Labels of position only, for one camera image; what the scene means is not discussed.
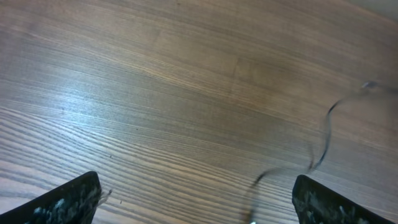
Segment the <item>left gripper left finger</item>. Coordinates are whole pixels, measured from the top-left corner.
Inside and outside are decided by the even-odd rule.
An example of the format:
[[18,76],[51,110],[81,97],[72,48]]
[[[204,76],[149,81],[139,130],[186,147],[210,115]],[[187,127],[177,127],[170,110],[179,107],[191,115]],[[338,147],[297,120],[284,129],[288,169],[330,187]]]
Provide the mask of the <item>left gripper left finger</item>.
[[102,188],[95,171],[69,182],[1,215],[1,224],[91,223]]

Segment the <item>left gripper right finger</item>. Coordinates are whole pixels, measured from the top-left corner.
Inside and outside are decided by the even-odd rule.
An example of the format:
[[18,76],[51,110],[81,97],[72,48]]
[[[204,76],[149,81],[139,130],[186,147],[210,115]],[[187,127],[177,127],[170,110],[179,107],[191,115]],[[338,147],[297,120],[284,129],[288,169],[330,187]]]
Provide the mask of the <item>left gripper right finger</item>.
[[300,224],[393,224],[306,175],[299,175],[292,203]]

